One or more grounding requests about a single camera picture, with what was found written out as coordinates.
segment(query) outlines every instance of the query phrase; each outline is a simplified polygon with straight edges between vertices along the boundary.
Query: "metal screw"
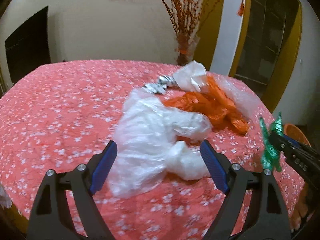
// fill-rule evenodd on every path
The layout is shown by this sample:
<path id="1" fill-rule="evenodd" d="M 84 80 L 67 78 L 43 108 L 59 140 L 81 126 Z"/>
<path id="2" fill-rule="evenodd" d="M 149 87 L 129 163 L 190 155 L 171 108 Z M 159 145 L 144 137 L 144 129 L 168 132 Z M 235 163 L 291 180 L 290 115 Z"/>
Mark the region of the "metal screw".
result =
<path id="1" fill-rule="evenodd" d="M 80 165 L 78 165 L 77 170 L 78 171 L 84 171 L 85 168 L 86 168 L 85 164 L 80 164 Z"/>
<path id="2" fill-rule="evenodd" d="M 269 169 L 265 169 L 263 172 L 264 172 L 264 174 L 266 174 L 267 176 L 271 175 L 271 170 L 269 170 Z"/>
<path id="3" fill-rule="evenodd" d="M 239 171 L 239 169 L 241 168 L 241 166 L 240 166 L 238 163 L 234 163 L 234 164 L 232 165 L 232 168 L 233 168 L 234 170 L 236 170 L 236 171 Z"/>
<path id="4" fill-rule="evenodd" d="M 48 170 L 47 171 L 47 176 L 52 176 L 54 174 L 54 170 Z"/>

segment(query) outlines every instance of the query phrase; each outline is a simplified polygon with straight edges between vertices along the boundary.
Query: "decorative plant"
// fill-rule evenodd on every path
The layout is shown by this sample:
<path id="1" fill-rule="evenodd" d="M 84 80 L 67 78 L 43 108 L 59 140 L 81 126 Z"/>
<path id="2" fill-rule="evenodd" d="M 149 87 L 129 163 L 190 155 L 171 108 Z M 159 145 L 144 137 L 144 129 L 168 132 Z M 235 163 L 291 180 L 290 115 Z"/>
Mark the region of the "decorative plant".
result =
<path id="1" fill-rule="evenodd" d="M 178 42 L 178 65 L 188 63 L 188 53 L 191 44 L 196 40 L 196 33 L 214 11 L 221 0 L 161 0 L 172 23 Z"/>

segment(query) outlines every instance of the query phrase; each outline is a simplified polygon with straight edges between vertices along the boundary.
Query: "white plastic wrapper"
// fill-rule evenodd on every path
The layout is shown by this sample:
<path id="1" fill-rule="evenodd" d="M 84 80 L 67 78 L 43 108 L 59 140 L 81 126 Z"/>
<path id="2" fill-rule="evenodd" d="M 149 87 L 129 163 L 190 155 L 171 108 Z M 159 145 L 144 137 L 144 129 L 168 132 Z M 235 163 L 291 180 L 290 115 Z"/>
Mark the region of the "white plastic wrapper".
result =
<path id="1" fill-rule="evenodd" d="M 236 108 L 243 116 L 247 119 L 252 119 L 254 111 L 256 111 L 258 105 L 261 103 L 260 98 L 256 94 L 251 94 L 235 87 L 235 85 L 224 76 L 214 75 L 214 79 L 219 88 L 235 103 Z"/>
<path id="2" fill-rule="evenodd" d="M 207 84 L 207 71 L 195 60 L 179 69 L 172 77 L 183 91 L 200 92 L 201 87 Z"/>
<path id="3" fill-rule="evenodd" d="M 200 178 L 206 169 L 202 158 L 199 154 L 191 157 L 184 147 L 175 144 L 178 135 L 194 140 L 206 138 L 212 129 L 206 116 L 165 107 L 144 89 L 131 92 L 124 111 L 114 133 L 118 155 L 108 175 L 114 196 L 129 198 L 152 190 L 163 180 L 169 164 L 171 172 L 185 179 Z"/>
<path id="4" fill-rule="evenodd" d="M 12 201 L 2 185 L 0 185 L 0 205 L 6 208 L 11 208 L 12 205 Z"/>

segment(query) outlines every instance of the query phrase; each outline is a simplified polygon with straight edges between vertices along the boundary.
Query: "orange bucket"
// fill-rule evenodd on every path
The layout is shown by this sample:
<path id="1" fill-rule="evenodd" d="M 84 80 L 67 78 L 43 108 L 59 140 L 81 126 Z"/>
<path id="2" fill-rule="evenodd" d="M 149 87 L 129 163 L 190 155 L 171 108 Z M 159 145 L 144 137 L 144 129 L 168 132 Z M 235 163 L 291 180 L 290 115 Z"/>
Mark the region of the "orange bucket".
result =
<path id="1" fill-rule="evenodd" d="M 287 123 L 284 125 L 284 134 L 300 143 L 311 146 L 303 132 L 293 124 Z"/>

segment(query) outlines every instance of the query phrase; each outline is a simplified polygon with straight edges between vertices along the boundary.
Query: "table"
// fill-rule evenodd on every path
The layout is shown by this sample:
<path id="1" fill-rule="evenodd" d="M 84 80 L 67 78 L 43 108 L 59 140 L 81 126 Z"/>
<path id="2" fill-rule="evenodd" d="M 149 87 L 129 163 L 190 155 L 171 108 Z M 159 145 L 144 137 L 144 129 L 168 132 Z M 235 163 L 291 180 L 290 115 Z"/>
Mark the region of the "table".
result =
<path id="1" fill-rule="evenodd" d="M 119 60 L 88 60 L 43 65 L 20 80 L 0 99 L 0 181 L 27 218 L 38 186 L 48 169 L 71 171 L 100 153 L 122 115 L 132 88 L 171 75 L 178 66 Z M 244 83 L 239 88 L 253 93 Z M 181 95 L 171 91 L 165 98 Z M 259 116 L 269 125 L 273 117 L 261 103 L 245 137 L 228 129 L 212 132 L 209 141 L 232 162 L 261 171 L 263 150 Z M 281 159 L 275 172 L 289 213 L 303 180 Z M 72 193 L 67 194 L 78 232 L 83 227 Z M 95 202 L 116 239 L 201 239 L 217 214 L 224 195 L 211 178 L 185 182 L 167 177 L 153 191 L 129 200 L 118 199 L 106 183 Z M 234 232 L 242 228 L 250 194 Z"/>

